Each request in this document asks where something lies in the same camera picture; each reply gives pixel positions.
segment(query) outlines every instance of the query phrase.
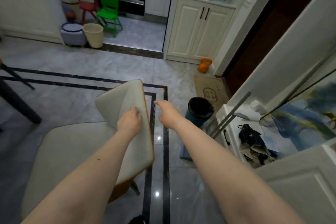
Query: red stool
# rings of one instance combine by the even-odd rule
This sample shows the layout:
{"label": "red stool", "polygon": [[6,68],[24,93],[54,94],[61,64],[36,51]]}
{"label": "red stool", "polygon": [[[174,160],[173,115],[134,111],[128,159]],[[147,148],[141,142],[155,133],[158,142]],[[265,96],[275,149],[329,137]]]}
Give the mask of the red stool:
{"label": "red stool", "polygon": [[97,12],[97,9],[99,7],[98,0],[94,0],[94,3],[79,1],[79,7],[80,7],[80,9],[83,10],[82,25],[85,23],[86,12],[89,12],[90,14],[92,14],[92,16],[95,19],[97,18],[93,12]]}

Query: black table leg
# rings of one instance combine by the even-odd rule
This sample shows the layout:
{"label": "black table leg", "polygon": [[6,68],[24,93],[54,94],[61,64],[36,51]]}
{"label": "black table leg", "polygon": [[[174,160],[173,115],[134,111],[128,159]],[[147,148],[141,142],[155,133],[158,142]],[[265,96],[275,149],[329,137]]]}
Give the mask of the black table leg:
{"label": "black table leg", "polygon": [[6,66],[5,64],[1,64],[0,65],[1,68],[3,70],[5,70],[7,73],[9,73],[11,76],[19,79],[22,83],[24,83],[25,85],[27,85],[29,88],[31,88],[32,90],[34,90],[35,88],[33,86],[31,86],[24,78],[22,78],[21,76],[19,76],[17,73],[15,73],[13,70],[11,70],[8,66]]}
{"label": "black table leg", "polygon": [[3,79],[0,79],[0,96],[22,115],[26,116],[32,123],[41,123],[41,117],[38,116]]}

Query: forearm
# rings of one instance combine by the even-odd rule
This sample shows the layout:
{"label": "forearm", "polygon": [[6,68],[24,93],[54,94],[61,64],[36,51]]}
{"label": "forearm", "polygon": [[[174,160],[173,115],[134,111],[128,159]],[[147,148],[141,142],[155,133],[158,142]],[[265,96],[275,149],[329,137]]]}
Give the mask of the forearm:
{"label": "forearm", "polygon": [[71,172],[24,223],[100,223],[132,138],[117,132]]}
{"label": "forearm", "polygon": [[263,180],[201,129],[183,119],[174,130],[229,223],[301,223]]}

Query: door mat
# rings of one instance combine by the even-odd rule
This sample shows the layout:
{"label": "door mat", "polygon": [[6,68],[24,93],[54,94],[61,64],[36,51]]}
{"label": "door mat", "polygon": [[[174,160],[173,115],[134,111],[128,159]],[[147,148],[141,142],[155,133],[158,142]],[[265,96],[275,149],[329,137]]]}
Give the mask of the door mat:
{"label": "door mat", "polygon": [[197,96],[207,99],[215,108],[215,114],[229,101],[221,79],[195,74],[194,80]]}

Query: painting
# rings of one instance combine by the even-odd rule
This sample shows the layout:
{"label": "painting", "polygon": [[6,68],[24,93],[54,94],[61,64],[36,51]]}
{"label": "painting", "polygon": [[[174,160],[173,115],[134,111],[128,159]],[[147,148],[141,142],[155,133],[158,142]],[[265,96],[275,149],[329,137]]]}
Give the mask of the painting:
{"label": "painting", "polygon": [[278,158],[336,137],[336,73],[331,73],[260,120]]}

